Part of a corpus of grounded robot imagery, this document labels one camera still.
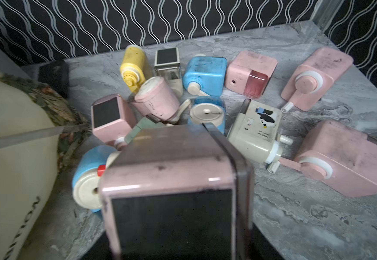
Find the light blue round sharpener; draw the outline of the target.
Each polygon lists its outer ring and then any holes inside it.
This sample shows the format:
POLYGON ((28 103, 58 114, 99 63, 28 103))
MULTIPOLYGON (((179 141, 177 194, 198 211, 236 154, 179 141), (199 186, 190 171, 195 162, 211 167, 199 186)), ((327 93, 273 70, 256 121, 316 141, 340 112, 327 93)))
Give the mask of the light blue round sharpener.
POLYGON ((188 124, 201 125, 212 123, 225 134, 226 108, 223 99, 219 97, 199 96, 193 100, 189 112, 188 124))

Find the green grey sharpener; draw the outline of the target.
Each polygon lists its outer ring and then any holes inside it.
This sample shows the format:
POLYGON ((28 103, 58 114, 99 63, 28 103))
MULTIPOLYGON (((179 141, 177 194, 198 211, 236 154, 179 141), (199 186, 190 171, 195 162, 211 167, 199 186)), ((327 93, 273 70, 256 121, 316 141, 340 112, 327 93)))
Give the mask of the green grey sharpener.
POLYGON ((156 116, 147 114, 125 136, 124 141, 126 144, 129 144, 142 130, 155 129, 160 127, 166 127, 166 125, 156 116))

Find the blue pencil sharpener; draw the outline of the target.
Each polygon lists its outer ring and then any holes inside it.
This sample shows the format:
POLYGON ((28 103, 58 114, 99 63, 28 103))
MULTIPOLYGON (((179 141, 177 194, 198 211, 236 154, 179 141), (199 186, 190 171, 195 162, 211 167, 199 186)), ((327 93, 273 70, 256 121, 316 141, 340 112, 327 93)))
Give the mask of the blue pencil sharpener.
POLYGON ((183 86, 191 95, 220 97, 223 92, 227 59, 195 56, 183 76, 183 86))

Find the dusty pink square sharpener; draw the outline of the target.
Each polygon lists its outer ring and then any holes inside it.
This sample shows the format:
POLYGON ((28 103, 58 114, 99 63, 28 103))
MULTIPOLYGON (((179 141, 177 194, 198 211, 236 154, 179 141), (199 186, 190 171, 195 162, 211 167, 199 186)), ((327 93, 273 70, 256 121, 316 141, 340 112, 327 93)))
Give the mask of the dusty pink square sharpener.
POLYGON ((145 129, 107 167, 116 260, 249 260, 254 169, 211 123, 145 129))

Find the cream panda pencil sharpener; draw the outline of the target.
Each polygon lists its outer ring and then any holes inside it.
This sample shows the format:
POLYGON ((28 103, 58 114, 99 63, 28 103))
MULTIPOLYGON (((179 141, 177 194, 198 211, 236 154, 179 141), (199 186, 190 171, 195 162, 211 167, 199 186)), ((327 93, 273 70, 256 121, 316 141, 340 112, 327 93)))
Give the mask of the cream panda pencil sharpener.
POLYGON ((252 99, 245 99, 227 139, 246 158, 268 164, 268 171, 276 172, 283 153, 282 144, 293 140, 278 132, 283 112, 252 99))

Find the gold square pencil sharpener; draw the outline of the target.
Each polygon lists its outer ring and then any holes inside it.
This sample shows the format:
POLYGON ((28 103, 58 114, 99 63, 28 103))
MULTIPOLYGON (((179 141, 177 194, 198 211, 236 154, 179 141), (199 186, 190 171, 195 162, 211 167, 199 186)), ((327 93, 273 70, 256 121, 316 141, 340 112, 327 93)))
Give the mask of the gold square pencil sharpener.
POLYGON ((157 50, 154 70, 156 76, 163 77, 166 80, 177 98, 183 96, 181 63, 177 47, 157 50))

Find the pink box pencil sharpener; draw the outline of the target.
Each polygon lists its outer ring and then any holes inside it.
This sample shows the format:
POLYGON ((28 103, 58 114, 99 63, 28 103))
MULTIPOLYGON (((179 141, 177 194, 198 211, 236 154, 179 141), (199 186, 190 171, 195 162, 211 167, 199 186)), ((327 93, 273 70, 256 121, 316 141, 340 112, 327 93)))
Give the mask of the pink box pencil sharpener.
POLYGON ((275 58, 243 50, 227 66, 225 87, 257 99, 263 95, 277 65, 275 58))

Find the blue round dial sharpener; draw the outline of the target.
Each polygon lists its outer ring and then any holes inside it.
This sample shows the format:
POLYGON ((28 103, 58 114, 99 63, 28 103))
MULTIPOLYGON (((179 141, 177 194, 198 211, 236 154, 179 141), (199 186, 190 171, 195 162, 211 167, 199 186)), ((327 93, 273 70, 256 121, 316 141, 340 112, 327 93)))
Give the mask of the blue round dial sharpener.
POLYGON ((112 146, 101 145, 90 149, 81 159, 72 179, 74 201, 93 213, 100 212, 98 183, 104 171, 119 156, 112 146))

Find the pink rounded pencil sharpener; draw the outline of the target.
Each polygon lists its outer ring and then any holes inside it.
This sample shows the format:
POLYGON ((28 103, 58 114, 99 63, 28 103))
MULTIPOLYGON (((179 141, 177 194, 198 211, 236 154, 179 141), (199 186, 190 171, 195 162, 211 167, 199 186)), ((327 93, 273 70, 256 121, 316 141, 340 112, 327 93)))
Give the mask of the pink rounded pencil sharpener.
POLYGON ((281 93, 287 103, 283 113, 296 107, 310 110, 352 66, 354 59, 339 50, 322 47, 310 55, 294 71, 281 93))

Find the cream tote bag green handles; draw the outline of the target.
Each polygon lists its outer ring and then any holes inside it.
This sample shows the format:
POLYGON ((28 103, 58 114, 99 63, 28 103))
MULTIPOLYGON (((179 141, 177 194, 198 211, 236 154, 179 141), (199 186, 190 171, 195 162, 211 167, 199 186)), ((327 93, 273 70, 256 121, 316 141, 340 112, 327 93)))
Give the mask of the cream tote bag green handles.
POLYGON ((0 260, 15 260, 89 124, 45 83, 0 72, 0 260))

